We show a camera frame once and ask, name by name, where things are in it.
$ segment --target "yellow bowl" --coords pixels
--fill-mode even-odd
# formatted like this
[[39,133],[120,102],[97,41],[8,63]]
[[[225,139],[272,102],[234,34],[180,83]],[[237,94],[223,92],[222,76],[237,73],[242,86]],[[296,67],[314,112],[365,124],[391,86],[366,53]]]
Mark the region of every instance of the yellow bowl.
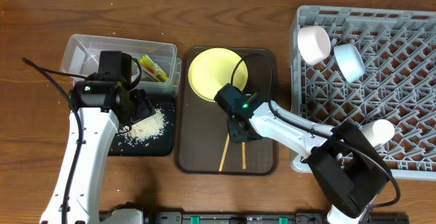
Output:
[[[189,66],[188,80],[192,90],[207,101],[214,101],[217,92],[230,83],[232,72],[241,57],[225,48],[201,52]],[[242,62],[234,74],[233,85],[243,90],[248,80],[247,66]]]

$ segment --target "chopsticks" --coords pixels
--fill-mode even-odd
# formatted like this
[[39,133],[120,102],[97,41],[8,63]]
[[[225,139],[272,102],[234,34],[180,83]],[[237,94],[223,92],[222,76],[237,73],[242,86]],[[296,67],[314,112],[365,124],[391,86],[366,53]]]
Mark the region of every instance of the chopsticks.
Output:
[[[221,157],[221,163],[219,164],[219,171],[220,172],[223,171],[225,156],[227,155],[227,149],[229,147],[229,141],[230,141],[230,136],[229,136],[229,134],[227,134],[227,139],[225,139],[223,156]],[[243,142],[242,145],[243,145],[243,170],[246,170],[247,169],[247,162],[245,159],[245,142]]]
[[219,171],[220,172],[223,171],[225,155],[227,154],[227,149],[229,147],[229,141],[230,141],[230,135],[227,134],[227,139],[225,139],[225,146],[224,146],[223,156],[221,157],[221,163],[219,164]]

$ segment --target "brown tray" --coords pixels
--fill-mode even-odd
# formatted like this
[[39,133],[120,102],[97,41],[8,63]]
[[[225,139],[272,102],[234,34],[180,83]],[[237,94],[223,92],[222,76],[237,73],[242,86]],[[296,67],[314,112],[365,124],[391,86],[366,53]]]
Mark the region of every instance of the brown tray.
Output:
[[[197,96],[191,89],[187,74],[194,58],[208,47],[195,47],[187,52],[182,66],[182,92],[178,96],[178,131],[175,163],[187,173],[240,174],[265,176],[277,167],[277,143],[269,138],[245,143],[247,169],[242,169],[242,144],[229,143],[223,171],[219,164],[227,138],[227,114],[215,103]],[[271,51],[254,48],[228,48],[244,57],[251,53],[265,54],[276,60]],[[267,98],[270,71],[263,57],[246,60],[249,73],[244,93],[261,93]]]

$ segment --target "white cup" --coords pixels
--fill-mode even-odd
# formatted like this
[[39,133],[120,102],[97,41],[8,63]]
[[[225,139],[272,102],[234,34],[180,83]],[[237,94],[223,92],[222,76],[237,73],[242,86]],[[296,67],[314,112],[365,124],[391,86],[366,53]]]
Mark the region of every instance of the white cup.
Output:
[[394,125],[386,119],[367,123],[362,126],[361,132],[373,147],[384,145],[395,134]]
[[298,32],[298,49],[301,57],[309,64],[315,65],[330,54],[330,38],[320,26],[303,27]]
[[334,57],[345,79],[352,83],[365,73],[362,57],[353,44],[335,46]]

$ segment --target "gray dish rack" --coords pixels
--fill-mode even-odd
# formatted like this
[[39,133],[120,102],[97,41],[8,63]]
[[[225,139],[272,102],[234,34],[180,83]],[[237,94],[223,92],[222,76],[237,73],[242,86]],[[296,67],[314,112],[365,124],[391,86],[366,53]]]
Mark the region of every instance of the gray dish rack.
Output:
[[[323,27],[331,50],[354,44],[365,75],[348,83],[330,56],[307,65],[297,46],[301,27]],[[292,109],[311,121],[361,127],[384,118],[395,136],[376,148],[396,178],[436,180],[436,13],[304,5],[290,27]],[[343,157],[342,163],[351,155]],[[310,172],[293,157],[291,166]]]

